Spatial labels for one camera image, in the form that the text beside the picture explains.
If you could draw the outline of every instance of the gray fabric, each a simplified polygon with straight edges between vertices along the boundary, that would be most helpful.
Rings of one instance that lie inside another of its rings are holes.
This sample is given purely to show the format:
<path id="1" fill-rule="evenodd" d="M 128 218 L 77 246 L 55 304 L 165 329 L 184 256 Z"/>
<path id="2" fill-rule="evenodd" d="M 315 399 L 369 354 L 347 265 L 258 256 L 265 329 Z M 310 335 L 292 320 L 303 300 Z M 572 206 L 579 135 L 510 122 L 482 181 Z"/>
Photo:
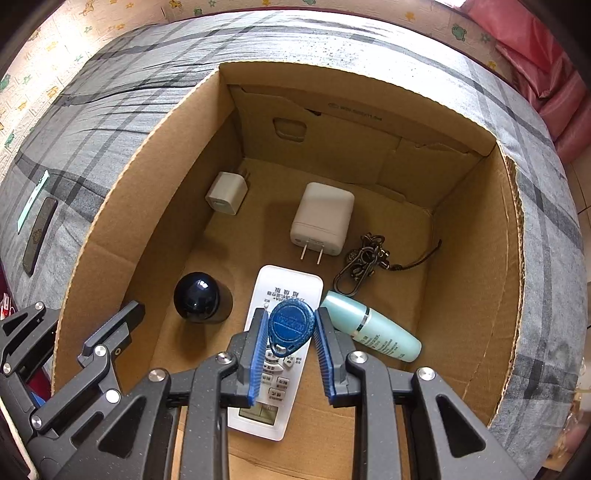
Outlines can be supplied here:
<path id="1" fill-rule="evenodd" d="M 130 32 L 90 59 L 21 147 L 0 186 L 0 257 L 15 301 L 61 305 L 90 222 L 158 121 L 216 65 L 284 60 L 375 77 L 417 92 L 492 131 L 517 164 L 525 290 L 515 364 L 490 429 L 532 478 L 566 418 L 586 326 L 582 239 L 574 203 L 541 118 L 464 55 L 403 28 L 341 14 L 219 14 Z M 21 261 L 37 200 L 60 201 L 32 278 Z"/>

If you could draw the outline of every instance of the remote control button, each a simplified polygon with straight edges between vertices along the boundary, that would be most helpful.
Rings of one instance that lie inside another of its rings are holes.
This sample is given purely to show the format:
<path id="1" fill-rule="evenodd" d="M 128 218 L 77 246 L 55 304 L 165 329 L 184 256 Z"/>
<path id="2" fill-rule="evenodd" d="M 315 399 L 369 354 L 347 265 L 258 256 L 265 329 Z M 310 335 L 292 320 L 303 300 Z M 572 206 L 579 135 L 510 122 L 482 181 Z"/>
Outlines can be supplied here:
<path id="1" fill-rule="evenodd" d="M 283 367 L 280 364 L 270 364 L 266 360 L 262 364 L 262 369 L 270 374 L 283 372 Z"/>
<path id="2" fill-rule="evenodd" d="M 269 362 L 270 364 L 278 364 L 279 363 L 279 357 L 275 356 L 275 354 L 273 353 L 273 350 L 271 350 L 270 348 L 265 350 L 265 360 L 267 360 L 267 362 Z"/>
<path id="3" fill-rule="evenodd" d="M 285 378 L 285 377 L 277 377 L 277 380 L 275 380 L 275 386 L 277 388 L 283 388 L 286 389 L 290 384 L 290 379 L 289 378 Z"/>
<path id="4" fill-rule="evenodd" d="M 269 389 L 269 398 L 274 398 L 275 400 L 283 400 L 285 397 L 285 392 L 283 390 L 277 390 L 276 388 Z"/>

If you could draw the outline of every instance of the black rectangular object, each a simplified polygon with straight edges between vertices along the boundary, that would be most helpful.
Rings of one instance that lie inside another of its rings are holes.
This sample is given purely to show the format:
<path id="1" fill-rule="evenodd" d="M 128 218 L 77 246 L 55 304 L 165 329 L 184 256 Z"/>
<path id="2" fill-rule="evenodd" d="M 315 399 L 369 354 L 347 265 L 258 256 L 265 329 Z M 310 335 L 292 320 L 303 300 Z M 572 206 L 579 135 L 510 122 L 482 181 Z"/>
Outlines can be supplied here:
<path id="1" fill-rule="evenodd" d="M 29 277 L 32 276 L 35 271 L 35 264 L 37 263 L 43 240 L 45 239 L 49 223 L 51 222 L 51 218 L 53 217 L 56 208 L 57 200 L 49 197 L 46 198 L 43 201 L 43 205 L 41 205 L 41 210 L 39 210 L 39 214 L 37 215 L 35 224 L 31 230 L 25 254 L 22 256 L 22 267 L 25 269 L 25 272 Z"/>

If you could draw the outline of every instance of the blue gripper pad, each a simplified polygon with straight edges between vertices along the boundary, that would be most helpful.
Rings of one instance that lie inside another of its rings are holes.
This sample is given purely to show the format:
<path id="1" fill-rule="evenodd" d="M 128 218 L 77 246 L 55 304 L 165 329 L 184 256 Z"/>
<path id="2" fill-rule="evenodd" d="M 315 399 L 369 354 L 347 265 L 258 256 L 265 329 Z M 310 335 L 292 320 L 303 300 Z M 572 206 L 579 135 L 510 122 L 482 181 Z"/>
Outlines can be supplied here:
<path id="1" fill-rule="evenodd" d="M 269 325 L 269 314 L 266 310 L 256 309 L 255 315 L 252 319 L 251 330 L 256 328 L 259 323 L 256 341 L 252 348 L 252 355 L 250 357 L 250 373 L 248 377 L 248 393 L 247 399 L 249 406 L 255 404 L 255 400 L 261 390 L 262 364 L 265 361 L 265 349 L 267 348 L 267 332 Z"/>
<path id="2" fill-rule="evenodd" d="M 314 332 L 314 311 L 299 299 L 279 302 L 269 317 L 271 350 L 280 358 L 292 355 Z"/>
<path id="3" fill-rule="evenodd" d="M 335 371 L 333 362 L 330 357 L 328 341 L 322 326 L 322 320 L 318 310 L 316 310 L 316 327 L 314 328 L 314 344 L 316 345 L 316 352 L 318 353 L 318 362 L 320 364 L 320 374 L 322 375 L 322 385 L 324 386 L 324 394 L 329 399 L 329 404 L 333 404 L 336 396 L 335 390 Z"/>

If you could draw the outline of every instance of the small white usb charger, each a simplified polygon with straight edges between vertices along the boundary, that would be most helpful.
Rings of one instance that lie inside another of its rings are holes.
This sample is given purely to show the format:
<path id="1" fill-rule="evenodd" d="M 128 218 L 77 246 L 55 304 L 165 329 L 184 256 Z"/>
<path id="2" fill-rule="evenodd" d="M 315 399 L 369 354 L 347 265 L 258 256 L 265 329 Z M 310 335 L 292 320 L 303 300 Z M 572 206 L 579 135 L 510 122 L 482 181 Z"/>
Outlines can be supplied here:
<path id="1" fill-rule="evenodd" d="M 317 264 L 324 253 L 341 253 L 354 202 L 347 190 L 316 182 L 306 186 L 290 232 L 291 241 L 303 247 L 302 260 L 307 249 L 320 252 Z"/>

